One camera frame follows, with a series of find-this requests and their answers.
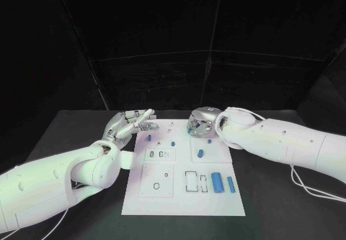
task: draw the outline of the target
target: small blue object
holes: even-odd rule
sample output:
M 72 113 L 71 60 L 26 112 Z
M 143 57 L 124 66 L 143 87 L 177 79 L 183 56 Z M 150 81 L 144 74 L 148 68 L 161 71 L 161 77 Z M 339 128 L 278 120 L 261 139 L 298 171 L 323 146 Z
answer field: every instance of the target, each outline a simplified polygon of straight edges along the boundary
M 199 158 L 203 157 L 203 150 L 202 150 L 202 149 L 199 149 L 199 151 L 197 151 L 197 157 L 199 157 Z
M 233 186 L 233 181 L 232 181 L 232 178 L 231 178 L 231 177 L 228 177 L 228 178 L 226 178 L 226 180 L 228 180 L 228 184 L 229 184 L 231 193 L 235 193 L 235 192 L 236 192 L 236 190 L 235 190 L 235 186 Z
M 210 180 L 212 180 L 212 187 L 213 187 L 213 192 L 223 193 L 223 185 L 222 185 L 222 175 L 219 172 L 215 172 L 210 174 Z

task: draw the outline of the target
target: black table surface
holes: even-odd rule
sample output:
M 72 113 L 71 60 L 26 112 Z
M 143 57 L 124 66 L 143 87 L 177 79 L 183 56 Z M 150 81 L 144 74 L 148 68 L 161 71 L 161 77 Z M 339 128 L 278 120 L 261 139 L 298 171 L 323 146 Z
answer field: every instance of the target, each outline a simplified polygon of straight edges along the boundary
M 59 111 L 27 161 L 89 146 L 101 139 L 117 112 Z M 156 111 L 159 119 L 187 119 L 190 113 Z M 293 110 L 255 113 L 304 126 Z M 124 150 L 133 151 L 134 144 L 135 137 Z M 229 151 L 245 216 L 121 215 L 130 173 L 121 169 L 112 186 L 68 210 L 47 240 L 344 240 L 346 204 L 311 196 L 294 185 L 287 164 L 245 150 Z M 303 167 L 295 169 L 307 186 L 346 197 L 346 185 L 340 181 Z M 7 239 L 42 239 L 60 217 L 62 213 L 20 229 Z

